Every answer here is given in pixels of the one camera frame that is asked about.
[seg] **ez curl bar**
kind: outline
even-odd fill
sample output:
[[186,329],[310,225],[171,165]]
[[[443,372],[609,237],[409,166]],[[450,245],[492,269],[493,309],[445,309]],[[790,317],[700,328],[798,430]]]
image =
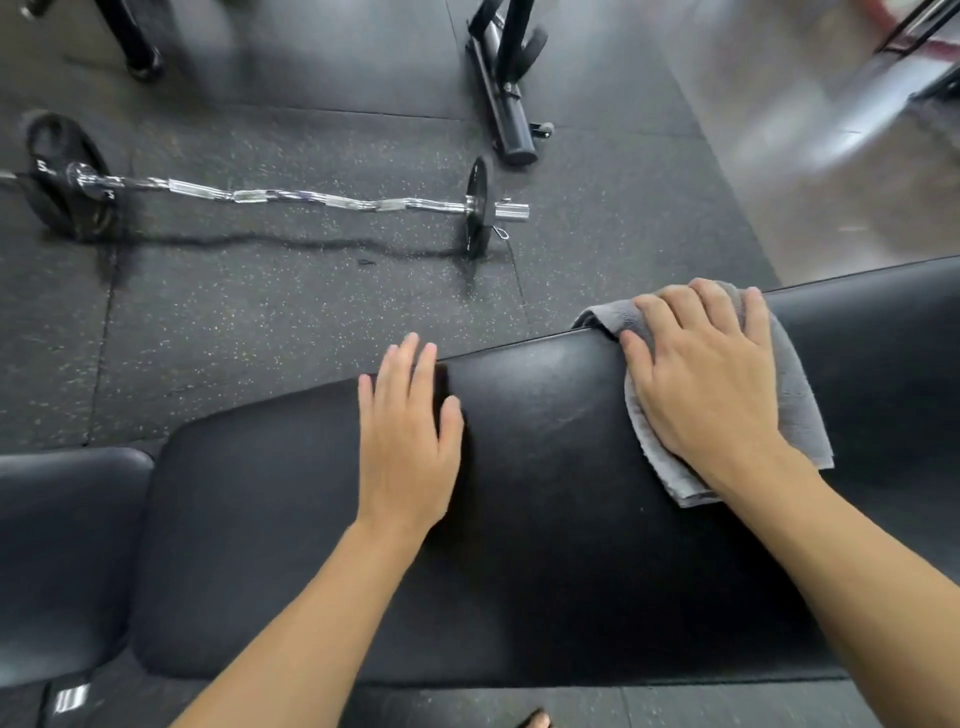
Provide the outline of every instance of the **ez curl bar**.
[[530,207],[496,200],[493,163],[481,155],[473,163],[462,202],[442,202],[418,197],[388,200],[354,200],[309,190],[236,189],[208,187],[157,177],[111,175],[96,145],[77,122],[51,112],[32,115],[24,129],[31,169],[25,173],[0,171],[0,181],[15,183],[34,214],[53,232],[81,242],[95,242],[117,217],[118,195],[127,192],[170,192],[186,197],[240,205],[302,203],[337,207],[355,212],[422,210],[463,215],[465,252],[478,258],[487,251],[492,232],[509,239],[497,222],[525,222]]

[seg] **black cushion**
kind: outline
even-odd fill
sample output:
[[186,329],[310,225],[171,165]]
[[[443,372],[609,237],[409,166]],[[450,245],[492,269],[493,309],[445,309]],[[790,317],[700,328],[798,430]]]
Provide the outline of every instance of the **black cushion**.
[[[829,480],[960,573],[960,258],[770,296],[836,448]],[[364,683],[550,686],[840,674],[723,505],[681,510],[643,457],[599,330],[447,361],[468,436],[450,512]],[[212,677],[313,576],[356,508],[355,381],[188,425],[161,454],[133,617],[151,671]]]
[[116,654],[153,465],[128,448],[0,456],[0,687]]

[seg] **chrome bar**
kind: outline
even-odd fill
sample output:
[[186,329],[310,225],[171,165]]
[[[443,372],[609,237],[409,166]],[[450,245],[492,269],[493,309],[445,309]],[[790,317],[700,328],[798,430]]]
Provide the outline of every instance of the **chrome bar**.
[[[173,192],[177,195],[197,197],[222,203],[308,203],[349,209],[355,212],[397,212],[403,209],[440,212],[444,215],[466,215],[473,211],[474,199],[467,196],[461,203],[424,200],[419,197],[401,197],[389,200],[354,200],[350,197],[327,195],[309,190],[285,189],[236,189],[226,190],[207,187],[192,182],[166,180],[159,177],[117,177],[96,174],[85,164],[73,164],[69,170],[70,181],[83,192],[97,198],[107,190],[124,189],[134,192]],[[511,202],[497,202],[494,205],[497,220],[525,222],[530,219],[530,206]]]

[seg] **gray towel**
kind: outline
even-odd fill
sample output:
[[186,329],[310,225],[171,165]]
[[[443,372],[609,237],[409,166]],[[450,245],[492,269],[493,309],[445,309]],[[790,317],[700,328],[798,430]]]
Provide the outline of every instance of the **gray towel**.
[[[720,282],[720,285],[733,299],[740,325],[743,326],[742,292],[729,283]],[[653,350],[653,336],[643,320],[643,314],[636,308],[633,301],[614,301],[591,306],[573,322],[574,328],[596,325],[605,328],[614,336],[628,328],[641,336],[651,351]],[[774,360],[777,364],[780,433],[790,445],[810,458],[817,468],[820,470],[832,468],[833,449],[830,447],[820,409],[806,380],[804,366],[790,342],[790,337],[787,336],[776,316],[771,316],[771,336]],[[667,493],[680,504],[681,508],[718,501],[720,498],[707,487],[700,476],[660,443],[636,399],[634,383],[629,372],[623,382],[623,392],[630,421],[634,424],[636,438],[640,441],[643,453],[654,467]]]

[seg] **rubber gym floor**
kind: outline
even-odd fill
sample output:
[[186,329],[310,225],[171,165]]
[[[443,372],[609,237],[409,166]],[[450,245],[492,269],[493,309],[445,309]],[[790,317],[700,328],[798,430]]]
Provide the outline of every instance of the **rubber gym floor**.
[[[37,25],[4,4],[0,166],[23,168],[16,127],[34,108],[80,120],[114,171],[232,187],[457,200],[491,146],[464,51],[474,0],[131,5],[167,60],[158,85],[127,76],[92,3]],[[476,265],[455,218],[144,196],[98,247],[0,196],[0,451],[162,438],[368,370],[409,330],[452,355],[694,276],[776,286],[637,4],[542,0],[535,15],[550,40],[525,106],[557,130],[536,165],[500,172],[531,220]],[[122,655],[94,682],[90,725],[165,726],[201,687]],[[32,728],[40,688],[0,692],[0,726]],[[345,725],[509,728],[539,704],[564,728],[873,724],[831,683],[363,691]]]

